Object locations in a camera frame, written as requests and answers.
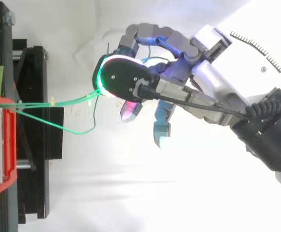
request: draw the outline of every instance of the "black circular sensor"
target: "black circular sensor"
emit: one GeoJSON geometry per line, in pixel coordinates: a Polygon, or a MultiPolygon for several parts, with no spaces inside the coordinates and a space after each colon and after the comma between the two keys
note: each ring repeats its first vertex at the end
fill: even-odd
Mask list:
{"type": "Polygon", "coordinates": [[[133,95],[135,84],[140,79],[151,82],[150,70],[142,64],[125,58],[110,59],[101,70],[103,87],[111,94],[130,102],[142,100],[133,95]]]}

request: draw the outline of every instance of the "robotic hand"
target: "robotic hand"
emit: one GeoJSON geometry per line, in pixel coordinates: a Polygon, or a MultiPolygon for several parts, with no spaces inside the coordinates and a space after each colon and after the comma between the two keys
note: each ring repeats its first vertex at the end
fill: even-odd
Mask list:
{"type": "Polygon", "coordinates": [[[158,25],[131,25],[118,49],[101,57],[93,86],[126,100],[121,116],[133,120],[146,100],[160,100],[154,138],[170,136],[175,106],[211,124],[229,126],[247,151],[276,172],[281,183],[281,67],[255,41],[204,26],[192,39],[158,25]],[[139,45],[157,45],[177,59],[147,68],[134,59],[139,45]],[[185,86],[190,79],[195,88],[185,86]]]}

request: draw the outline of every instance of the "black metal frame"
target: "black metal frame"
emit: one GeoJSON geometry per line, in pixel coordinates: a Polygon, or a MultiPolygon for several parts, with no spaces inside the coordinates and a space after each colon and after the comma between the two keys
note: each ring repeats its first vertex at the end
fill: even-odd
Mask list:
{"type": "MultiPolygon", "coordinates": [[[[9,9],[0,2],[0,19],[9,9]]],[[[0,66],[4,66],[1,95],[17,102],[46,102],[45,49],[26,48],[26,40],[12,42],[12,28],[0,22],[0,66]],[[22,50],[13,62],[13,47],[22,50]]],[[[26,113],[63,125],[63,108],[28,109],[26,113]]],[[[63,131],[17,115],[17,159],[27,159],[31,169],[17,170],[17,182],[0,193],[0,232],[16,232],[25,214],[49,214],[49,160],[62,158],[63,131]]]]}
{"type": "MultiPolygon", "coordinates": [[[[45,52],[41,46],[24,47],[20,60],[14,61],[14,80],[23,102],[47,101],[45,52]]],[[[25,109],[24,112],[63,125],[63,108],[25,109]]],[[[63,132],[27,117],[19,118],[19,125],[24,126],[24,134],[18,133],[22,135],[19,140],[25,146],[18,148],[17,158],[30,161],[31,156],[36,167],[36,171],[32,168],[17,170],[19,224],[23,224],[25,214],[37,213],[38,218],[46,218],[49,214],[49,160],[62,158],[63,132]]]]}

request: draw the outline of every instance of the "white wall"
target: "white wall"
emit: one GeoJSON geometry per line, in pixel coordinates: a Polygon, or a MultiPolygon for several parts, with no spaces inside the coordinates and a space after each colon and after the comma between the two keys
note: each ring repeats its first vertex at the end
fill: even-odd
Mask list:
{"type": "MultiPolygon", "coordinates": [[[[247,1],[142,2],[5,1],[16,14],[14,37],[49,51],[49,99],[55,101],[92,91],[95,62],[107,42],[116,48],[128,25],[158,23],[190,37],[247,1]]],[[[222,27],[255,38],[281,61],[281,0],[253,1],[222,27]]],[[[231,131],[176,109],[171,142],[161,152],[153,141],[156,102],[129,124],[120,120],[122,103],[101,97],[95,131],[64,133],[63,160],[50,166],[50,215],[27,217],[21,232],[281,231],[281,186],[231,131]]],[[[67,107],[65,126],[90,128],[92,111],[87,103],[67,107]]]]}

